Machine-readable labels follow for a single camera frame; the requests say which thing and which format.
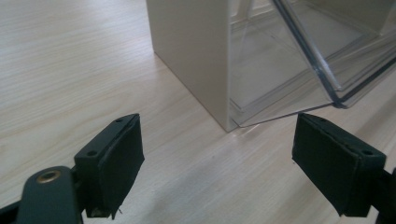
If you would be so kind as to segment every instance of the transparent lid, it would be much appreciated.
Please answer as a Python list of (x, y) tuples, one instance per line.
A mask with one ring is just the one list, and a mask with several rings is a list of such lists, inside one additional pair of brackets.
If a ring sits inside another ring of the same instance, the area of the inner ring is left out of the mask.
[(354, 104), (396, 63), (396, 1), (273, 0), (335, 106)]

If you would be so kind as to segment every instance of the table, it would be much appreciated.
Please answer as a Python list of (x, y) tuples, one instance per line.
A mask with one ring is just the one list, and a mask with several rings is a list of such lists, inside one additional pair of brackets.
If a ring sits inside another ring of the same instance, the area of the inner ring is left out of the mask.
[[(140, 113), (146, 161), (114, 221), (374, 223), (337, 216), (291, 159), (296, 117), (224, 132), (154, 54), (144, 0), (0, 2), (0, 206), (35, 172)], [(396, 166), (396, 74), (348, 110), (311, 112)]]

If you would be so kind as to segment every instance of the brass screw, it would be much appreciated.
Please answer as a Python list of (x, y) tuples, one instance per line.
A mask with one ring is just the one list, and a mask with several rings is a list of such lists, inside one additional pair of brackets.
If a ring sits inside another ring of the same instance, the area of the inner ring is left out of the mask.
[(47, 184), (61, 176), (61, 172), (57, 170), (47, 171), (46, 173), (40, 175), (37, 178), (37, 183), (39, 184)]

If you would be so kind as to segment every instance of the clear plastic bin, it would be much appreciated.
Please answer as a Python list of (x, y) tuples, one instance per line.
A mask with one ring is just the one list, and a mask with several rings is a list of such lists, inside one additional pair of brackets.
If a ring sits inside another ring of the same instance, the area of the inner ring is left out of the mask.
[(154, 50), (226, 131), (348, 108), (395, 67), (396, 0), (147, 2)]

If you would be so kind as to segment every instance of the wooden table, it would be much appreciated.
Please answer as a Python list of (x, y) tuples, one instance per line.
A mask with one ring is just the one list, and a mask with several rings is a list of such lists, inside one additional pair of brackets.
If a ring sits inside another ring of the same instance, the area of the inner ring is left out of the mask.
[[(348, 110), (313, 114), (396, 166), (396, 73)], [(337, 216), (291, 160), (296, 117), (224, 132), (153, 53), (144, 0), (0, 2), (0, 206), (26, 178), (140, 113), (146, 161), (116, 220), (374, 223)]]

